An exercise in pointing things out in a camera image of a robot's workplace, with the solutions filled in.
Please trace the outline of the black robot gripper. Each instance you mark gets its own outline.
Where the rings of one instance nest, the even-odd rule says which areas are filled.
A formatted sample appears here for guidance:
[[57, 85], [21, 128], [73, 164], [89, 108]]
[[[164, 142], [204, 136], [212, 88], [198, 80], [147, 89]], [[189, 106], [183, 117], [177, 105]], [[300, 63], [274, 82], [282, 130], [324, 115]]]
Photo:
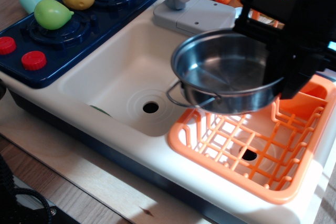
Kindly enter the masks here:
[[234, 31], [268, 46], [267, 67], [283, 77], [281, 100], [292, 99], [316, 71], [335, 70], [335, 0], [240, 0]]

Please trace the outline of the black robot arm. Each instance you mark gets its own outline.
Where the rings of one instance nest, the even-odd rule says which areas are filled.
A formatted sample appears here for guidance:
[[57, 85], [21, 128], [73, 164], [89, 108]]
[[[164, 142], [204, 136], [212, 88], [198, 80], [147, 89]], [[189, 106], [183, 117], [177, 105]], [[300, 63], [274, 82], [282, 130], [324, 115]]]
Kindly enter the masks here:
[[234, 31], [266, 44], [264, 84], [282, 79], [282, 99], [291, 99], [318, 71], [335, 70], [334, 0], [240, 0]]

